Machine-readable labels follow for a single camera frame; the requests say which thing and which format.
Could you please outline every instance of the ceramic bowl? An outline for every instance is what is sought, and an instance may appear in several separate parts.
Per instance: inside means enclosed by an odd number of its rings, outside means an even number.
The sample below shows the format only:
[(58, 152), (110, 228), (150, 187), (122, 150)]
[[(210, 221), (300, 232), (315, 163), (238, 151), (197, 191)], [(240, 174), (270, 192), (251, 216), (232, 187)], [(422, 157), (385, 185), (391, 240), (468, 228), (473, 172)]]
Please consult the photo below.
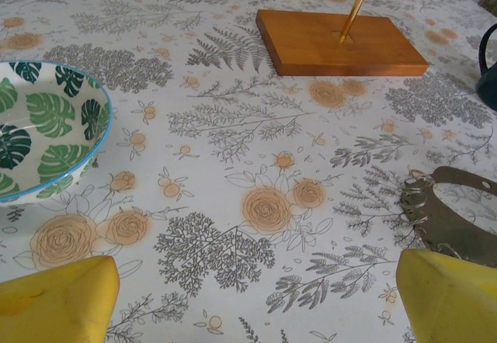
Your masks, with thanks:
[(102, 85), (76, 68), (0, 62), (0, 207), (74, 185), (109, 133), (111, 109)]

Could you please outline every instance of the gold metal rod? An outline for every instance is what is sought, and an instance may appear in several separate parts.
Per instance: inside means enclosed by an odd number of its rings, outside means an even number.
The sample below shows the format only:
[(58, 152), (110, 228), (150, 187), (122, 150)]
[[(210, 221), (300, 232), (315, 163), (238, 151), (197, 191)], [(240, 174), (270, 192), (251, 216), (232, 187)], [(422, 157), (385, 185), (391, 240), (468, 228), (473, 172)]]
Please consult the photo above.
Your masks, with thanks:
[(356, 19), (357, 13), (363, 4), (364, 0), (356, 0), (354, 2), (354, 5), (352, 7), (352, 10), (350, 11), (349, 17), (347, 17), (347, 20), (345, 21), (345, 24), (343, 25), (342, 32), (340, 33), (340, 38), (339, 42), (343, 43), (345, 38), (347, 37), (347, 34), (350, 31), (350, 27), (352, 26), (354, 19)]

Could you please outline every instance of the table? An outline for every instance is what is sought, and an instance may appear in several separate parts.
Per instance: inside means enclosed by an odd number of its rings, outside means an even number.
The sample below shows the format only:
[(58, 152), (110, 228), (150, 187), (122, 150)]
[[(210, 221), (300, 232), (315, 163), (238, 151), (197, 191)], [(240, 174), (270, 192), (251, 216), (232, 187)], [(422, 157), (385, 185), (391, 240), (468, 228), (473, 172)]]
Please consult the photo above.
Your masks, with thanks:
[[(0, 211), (0, 281), (112, 255), (117, 343), (414, 342), (395, 269), (421, 244), (399, 193), (412, 168), (497, 178), (496, 114), (473, 90), (495, 18), (470, 0), (366, 0), (430, 62), (422, 78), (275, 76), (257, 9), (352, 3), (0, 0), (1, 59), (95, 75), (114, 117), (74, 189)], [(497, 229), (486, 195), (440, 193)]]

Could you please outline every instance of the mug handle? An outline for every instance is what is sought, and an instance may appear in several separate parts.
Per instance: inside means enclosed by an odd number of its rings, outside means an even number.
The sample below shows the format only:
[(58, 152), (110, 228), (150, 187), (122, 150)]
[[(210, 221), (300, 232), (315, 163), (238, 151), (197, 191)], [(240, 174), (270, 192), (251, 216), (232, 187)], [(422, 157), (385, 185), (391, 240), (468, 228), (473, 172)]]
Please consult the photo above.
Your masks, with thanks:
[(483, 75), (488, 71), (487, 59), (485, 58), (487, 52), (487, 43), (492, 33), (497, 29), (497, 23), (487, 30), (485, 35), (481, 38), (480, 48), (478, 49), (478, 63), (480, 64), (480, 73)]

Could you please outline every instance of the floral tablecloth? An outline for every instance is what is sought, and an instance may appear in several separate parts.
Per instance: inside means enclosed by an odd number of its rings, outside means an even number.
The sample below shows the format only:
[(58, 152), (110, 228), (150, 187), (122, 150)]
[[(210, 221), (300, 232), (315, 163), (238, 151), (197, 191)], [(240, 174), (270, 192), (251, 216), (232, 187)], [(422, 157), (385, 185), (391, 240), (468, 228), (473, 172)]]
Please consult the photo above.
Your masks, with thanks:
[[(0, 0), (0, 58), (95, 75), (114, 117), (75, 189), (0, 210), (0, 281), (112, 255), (117, 343), (414, 342), (394, 275), (420, 243), (399, 193), (412, 168), (497, 179), (495, 114), (473, 89), (495, 18), (470, 0), (366, 0), (430, 62), (423, 77), (274, 74), (257, 9), (352, 3)], [(497, 229), (488, 195), (440, 196)]]

